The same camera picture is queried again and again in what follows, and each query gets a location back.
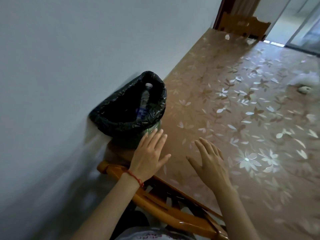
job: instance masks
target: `table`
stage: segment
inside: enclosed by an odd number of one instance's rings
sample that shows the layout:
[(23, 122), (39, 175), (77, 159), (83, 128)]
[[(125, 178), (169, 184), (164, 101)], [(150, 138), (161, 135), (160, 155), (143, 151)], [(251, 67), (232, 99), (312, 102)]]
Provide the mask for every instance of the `table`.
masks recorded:
[(164, 80), (161, 127), (168, 163), (156, 174), (217, 213), (213, 193), (185, 159), (194, 139), (219, 147), (234, 187), (265, 239), (320, 237), (320, 92), (287, 82), (318, 71), (318, 59), (209, 29)]

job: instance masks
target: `white plastic bag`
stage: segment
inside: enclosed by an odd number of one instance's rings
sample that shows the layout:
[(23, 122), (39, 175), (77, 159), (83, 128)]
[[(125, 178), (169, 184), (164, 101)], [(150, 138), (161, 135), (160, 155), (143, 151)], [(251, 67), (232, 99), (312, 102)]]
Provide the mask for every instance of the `white plastic bag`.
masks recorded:
[(304, 85), (307, 87), (315, 87), (320, 85), (320, 77), (317, 72), (310, 72), (308, 74), (300, 73), (299, 75), (291, 79), (288, 82), (288, 85), (292, 85), (292, 86)]

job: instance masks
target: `red string bracelet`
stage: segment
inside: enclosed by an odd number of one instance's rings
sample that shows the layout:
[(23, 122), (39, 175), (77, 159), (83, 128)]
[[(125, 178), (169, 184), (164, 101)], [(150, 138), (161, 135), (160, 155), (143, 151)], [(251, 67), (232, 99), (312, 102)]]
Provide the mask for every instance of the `red string bracelet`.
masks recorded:
[(134, 176), (134, 174), (132, 172), (130, 172), (129, 170), (126, 172), (127, 174), (129, 174), (130, 176), (134, 177), (136, 181), (138, 181), (140, 187), (142, 188), (144, 186), (143, 182), (141, 179), (137, 178), (136, 176)]

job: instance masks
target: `left hand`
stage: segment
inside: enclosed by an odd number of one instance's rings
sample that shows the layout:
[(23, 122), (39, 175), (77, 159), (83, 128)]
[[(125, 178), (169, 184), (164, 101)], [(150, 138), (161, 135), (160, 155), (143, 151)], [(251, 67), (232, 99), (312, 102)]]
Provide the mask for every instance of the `left hand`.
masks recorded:
[(163, 135), (163, 129), (157, 131), (154, 129), (150, 135), (146, 133), (142, 137), (129, 168), (143, 182), (150, 179), (171, 157), (171, 154), (167, 154), (159, 160), (167, 135)]

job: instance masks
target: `wooden chair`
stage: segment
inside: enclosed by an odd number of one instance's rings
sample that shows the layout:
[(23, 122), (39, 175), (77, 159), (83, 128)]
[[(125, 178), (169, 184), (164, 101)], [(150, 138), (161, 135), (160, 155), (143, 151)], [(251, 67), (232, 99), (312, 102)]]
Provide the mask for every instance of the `wooden chair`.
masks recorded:
[(249, 37), (250, 35), (257, 40), (264, 40), (265, 33), (271, 23), (259, 21), (256, 17), (244, 17), (224, 12), (219, 25), (219, 31), (234, 33), (240, 36)]
[[(127, 171), (127, 168), (102, 161), (97, 170), (118, 180)], [(138, 189), (132, 200), (146, 212), (178, 230), (210, 239), (228, 239), (226, 231), (212, 219), (208, 212), (221, 220), (222, 216), (156, 176), (147, 180), (144, 187)], [(184, 206), (189, 208), (193, 215), (181, 211)]]

